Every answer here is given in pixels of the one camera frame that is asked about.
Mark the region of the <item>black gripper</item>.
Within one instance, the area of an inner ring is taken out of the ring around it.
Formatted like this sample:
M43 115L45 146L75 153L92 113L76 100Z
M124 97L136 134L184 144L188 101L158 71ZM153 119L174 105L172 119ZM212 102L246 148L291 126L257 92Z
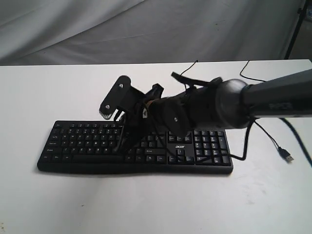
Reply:
M174 75L178 82L189 87L182 93L148 100L146 93L131 85L131 79L120 76L99 107L101 116L109 120L114 112L124 112L118 121L121 134L114 148L117 154L128 154L146 131L167 130L184 137L193 129L219 128L215 109L215 94L219 78L211 81Z

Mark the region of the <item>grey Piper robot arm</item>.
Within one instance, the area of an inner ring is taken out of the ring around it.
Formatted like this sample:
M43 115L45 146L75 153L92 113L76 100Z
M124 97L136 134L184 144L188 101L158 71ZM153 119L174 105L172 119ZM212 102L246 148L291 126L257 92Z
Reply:
M243 129L263 117L312 115L311 70L258 84L221 77L202 81L175 72L172 77L187 89L171 97L162 96L159 84L143 93L126 75L116 80L99 113L104 119L121 118L117 152L128 151L150 132L185 137L194 129Z

